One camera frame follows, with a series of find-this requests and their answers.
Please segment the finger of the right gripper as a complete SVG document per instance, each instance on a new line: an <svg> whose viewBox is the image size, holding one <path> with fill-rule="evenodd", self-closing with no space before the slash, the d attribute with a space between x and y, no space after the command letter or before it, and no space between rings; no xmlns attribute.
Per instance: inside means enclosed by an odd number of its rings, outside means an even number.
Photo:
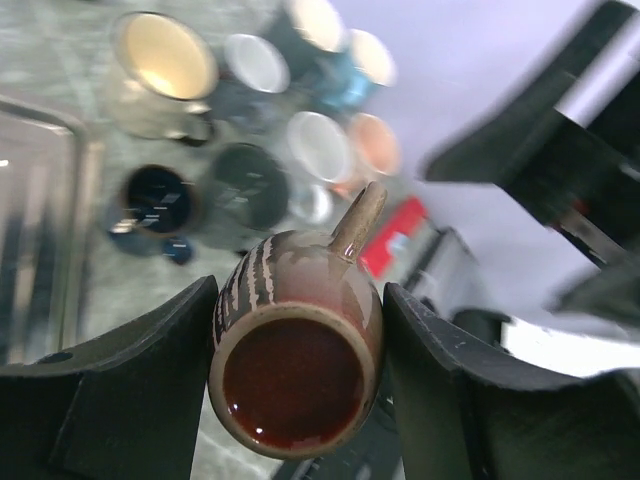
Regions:
<svg viewBox="0 0 640 480"><path fill-rule="evenodd" d="M584 218L639 245L639 11L600 3L497 114L435 154L430 182L493 184L569 239Z"/></svg>

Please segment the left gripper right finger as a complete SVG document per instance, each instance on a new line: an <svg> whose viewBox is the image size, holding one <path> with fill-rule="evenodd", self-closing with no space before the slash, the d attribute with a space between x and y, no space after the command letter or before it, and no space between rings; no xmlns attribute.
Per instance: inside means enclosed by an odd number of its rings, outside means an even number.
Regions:
<svg viewBox="0 0 640 480"><path fill-rule="evenodd" d="M577 378L523 362L439 318L397 284L385 341L409 479L635 479L632 372Z"/></svg>

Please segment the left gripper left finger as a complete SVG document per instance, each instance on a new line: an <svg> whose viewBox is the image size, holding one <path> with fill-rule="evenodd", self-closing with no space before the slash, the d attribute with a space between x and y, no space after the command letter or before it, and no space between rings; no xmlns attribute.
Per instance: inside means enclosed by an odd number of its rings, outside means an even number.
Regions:
<svg viewBox="0 0 640 480"><path fill-rule="evenodd" d="M189 478L217 294L202 277L90 341L2 366L2 478Z"/></svg>

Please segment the maroon mug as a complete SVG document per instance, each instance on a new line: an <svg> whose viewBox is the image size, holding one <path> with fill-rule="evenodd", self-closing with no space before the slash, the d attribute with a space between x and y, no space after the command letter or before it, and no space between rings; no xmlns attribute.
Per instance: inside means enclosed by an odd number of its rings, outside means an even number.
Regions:
<svg viewBox="0 0 640 480"><path fill-rule="evenodd" d="M330 233L267 237L237 264L213 312L213 410L250 450L320 456L364 424L384 360L378 291L359 255L387 198L369 183Z"/></svg>

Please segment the pink mug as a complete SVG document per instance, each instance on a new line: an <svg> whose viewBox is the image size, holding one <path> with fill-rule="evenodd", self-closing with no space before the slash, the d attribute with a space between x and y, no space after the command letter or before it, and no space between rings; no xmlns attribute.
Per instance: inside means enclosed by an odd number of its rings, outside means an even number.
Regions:
<svg viewBox="0 0 640 480"><path fill-rule="evenodd" d="M348 198L369 182L396 175L401 167L400 144L394 131L380 117L357 113L346 124L351 144L353 165L349 177L331 187Z"/></svg>

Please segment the dark blue mug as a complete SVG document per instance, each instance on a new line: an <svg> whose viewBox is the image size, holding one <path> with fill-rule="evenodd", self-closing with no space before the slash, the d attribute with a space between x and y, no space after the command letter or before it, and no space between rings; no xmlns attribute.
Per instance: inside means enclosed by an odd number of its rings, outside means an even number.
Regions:
<svg viewBox="0 0 640 480"><path fill-rule="evenodd" d="M191 182L172 169L147 164L130 172L114 194L105 209L103 228L124 253L162 255L185 265L195 254L187 234L200 206Z"/></svg>

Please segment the light blue faceted mug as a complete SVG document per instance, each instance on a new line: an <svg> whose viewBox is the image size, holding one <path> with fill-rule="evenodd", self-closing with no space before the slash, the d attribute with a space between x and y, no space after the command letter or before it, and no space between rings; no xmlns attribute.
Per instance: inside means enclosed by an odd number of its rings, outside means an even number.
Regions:
<svg viewBox="0 0 640 480"><path fill-rule="evenodd" d="M346 48L320 61L316 104L332 112L360 110L382 87L391 87L397 67L385 44L374 34L350 29Z"/></svg>

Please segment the dark grey mug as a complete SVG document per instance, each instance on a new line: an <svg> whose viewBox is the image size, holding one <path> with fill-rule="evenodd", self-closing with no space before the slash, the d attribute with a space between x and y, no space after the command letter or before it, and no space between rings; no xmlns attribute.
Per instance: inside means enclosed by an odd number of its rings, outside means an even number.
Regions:
<svg viewBox="0 0 640 480"><path fill-rule="evenodd" d="M269 236L287 215L287 173L266 149L228 143L197 181L196 237L209 248L243 251Z"/></svg>

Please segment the light blue white-bottom mug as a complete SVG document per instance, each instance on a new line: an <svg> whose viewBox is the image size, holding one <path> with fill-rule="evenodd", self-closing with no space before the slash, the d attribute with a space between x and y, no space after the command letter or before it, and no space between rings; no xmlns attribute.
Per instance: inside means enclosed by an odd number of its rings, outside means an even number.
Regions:
<svg viewBox="0 0 640 480"><path fill-rule="evenodd" d="M350 178L353 154L344 129L332 118L300 111L286 126L286 157L293 185L292 213L310 225L333 212L329 192Z"/></svg>

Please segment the cream mug black handle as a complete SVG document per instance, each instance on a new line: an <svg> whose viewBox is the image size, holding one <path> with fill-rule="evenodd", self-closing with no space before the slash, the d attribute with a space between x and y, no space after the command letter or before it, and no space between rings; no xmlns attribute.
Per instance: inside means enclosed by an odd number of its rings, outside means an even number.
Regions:
<svg viewBox="0 0 640 480"><path fill-rule="evenodd" d="M110 34L105 109L122 131L199 147L216 135L208 100L219 69L204 39L156 12L119 17Z"/></svg>

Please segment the white mug blue text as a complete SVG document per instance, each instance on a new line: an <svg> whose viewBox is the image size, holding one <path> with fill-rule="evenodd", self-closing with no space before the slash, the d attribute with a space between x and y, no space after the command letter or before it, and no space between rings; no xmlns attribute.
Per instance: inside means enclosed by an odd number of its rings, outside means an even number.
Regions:
<svg viewBox="0 0 640 480"><path fill-rule="evenodd" d="M284 58L292 82L300 80L320 58L343 52L344 22L330 1L282 1L261 36Z"/></svg>

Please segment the grey blue faceted mug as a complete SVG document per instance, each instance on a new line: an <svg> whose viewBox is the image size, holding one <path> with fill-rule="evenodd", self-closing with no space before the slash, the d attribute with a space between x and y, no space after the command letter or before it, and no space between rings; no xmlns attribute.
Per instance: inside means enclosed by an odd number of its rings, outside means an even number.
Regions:
<svg viewBox="0 0 640 480"><path fill-rule="evenodd" d="M277 118L276 101L289 85L289 66L271 42L256 35L233 34L223 45L211 106L219 119L258 133Z"/></svg>

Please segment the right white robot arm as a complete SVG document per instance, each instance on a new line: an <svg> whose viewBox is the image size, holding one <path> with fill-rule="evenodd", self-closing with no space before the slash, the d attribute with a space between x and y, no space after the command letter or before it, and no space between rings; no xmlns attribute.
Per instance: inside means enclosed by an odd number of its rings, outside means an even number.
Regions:
<svg viewBox="0 0 640 480"><path fill-rule="evenodd" d="M589 266L544 303L568 372L639 363L639 10L602 1L505 106L427 161L432 183L501 189Z"/></svg>

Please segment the red box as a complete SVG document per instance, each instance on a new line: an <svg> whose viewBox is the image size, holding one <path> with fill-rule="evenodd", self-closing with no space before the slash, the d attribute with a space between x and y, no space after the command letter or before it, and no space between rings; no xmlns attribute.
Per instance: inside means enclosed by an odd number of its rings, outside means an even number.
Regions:
<svg viewBox="0 0 640 480"><path fill-rule="evenodd" d="M404 200L364 248L360 263L375 279L382 279L409 241L428 221L428 211L416 196Z"/></svg>

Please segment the steel tray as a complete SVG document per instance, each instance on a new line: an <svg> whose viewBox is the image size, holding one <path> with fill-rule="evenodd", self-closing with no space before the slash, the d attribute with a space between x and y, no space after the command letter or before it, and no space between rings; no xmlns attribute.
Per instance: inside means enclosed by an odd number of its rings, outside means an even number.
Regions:
<svg viewBox="0 0 640 480"><path fill-rule="evenodd" d="M1 361L78 341L103 143L80 115L1 91Z"/></svg>

